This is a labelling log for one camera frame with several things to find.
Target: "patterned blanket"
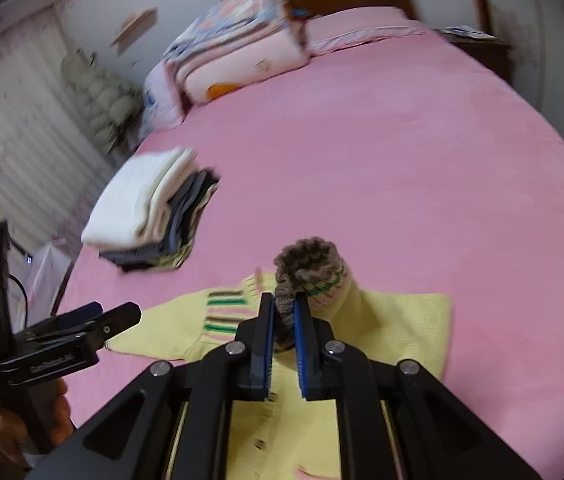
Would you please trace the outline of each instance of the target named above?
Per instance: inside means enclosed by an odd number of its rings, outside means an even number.
[[[191,56],[235,40],[271,24],[288,26],[278,12],[278,0],[222,0],[197,18],[164,53],[169,64],[180,65]]]

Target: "curtain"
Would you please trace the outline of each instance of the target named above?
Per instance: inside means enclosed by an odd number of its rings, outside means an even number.
[[[68,49],[52,9],[0,35],[0,220],[33,253],[64,238],[75,257],[79,237],[113,168],[65,89],[60,62]],[[10,271],[26,282],[24,257],[12,251]],[[12,321],[23,310],[16,293]]]

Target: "cable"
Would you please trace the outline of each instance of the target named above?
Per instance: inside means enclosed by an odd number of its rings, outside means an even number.
[[[26,295],[26,290],[24,289],[22,282],[20,282],[15,276],[9,274],[8,277],[17,284],[19,290],[21,290],[22,294],[24,295],[24,328],[26,328],[28,325],[28,296]]]

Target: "pillow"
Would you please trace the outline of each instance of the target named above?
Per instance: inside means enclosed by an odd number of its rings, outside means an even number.
[[[185,79],[188,75],[193,72],[196,68],[202,66],[205,63],[211,62],[213,59],[218,59],[219,57],[225,56],[235,50],[242,48],[245,45],[254,43],[254,41],[260,40],[270,36],[275,31],[280,28],[280,23],[288,19],[289,11],[287,10],[287,0],[277,0],[277,19],[268,20],[268,23],[263,27],[258,27],[252,30],[248,34],[237,37],[236,39],[227,41],[225,43],[220,43],[217,46],[211,46],[206,50],[202,50],[197,54],[189,57],[185,62],[177,67],[177,74],[175,75],[175,83],[179,88],[184,84]],[[300,24],[294,25],[294,22],[290,22],[292,27]]]
[[[396,7],[342,10],[306,22],[307,49],[312,56],[322,56],[371,41],[421,34],[416,25]]]
[[[175,77],[164,60],[146,76],[144,82],[144,113],[141,129],[145,134],[150,130],[168,130],[184,121],[182,101]]]
[[[191,72],[182,90],[195,104],[302,67],[309,56],[292,28],[282,30],[213,59]]]

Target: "hand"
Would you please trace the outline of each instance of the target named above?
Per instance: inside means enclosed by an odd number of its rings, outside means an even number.
[[[50,440],[59,446],[73,433],[70,421],[70,406],[65,394],[68,386],[63,379],[57,381],[57,399],[53,404],[53,412],[57,426],[50,432]],[[9,410],[0,410],[0,460],[5,457],[10,462],[26,467],[20,445],[28,437],[24,421]]]

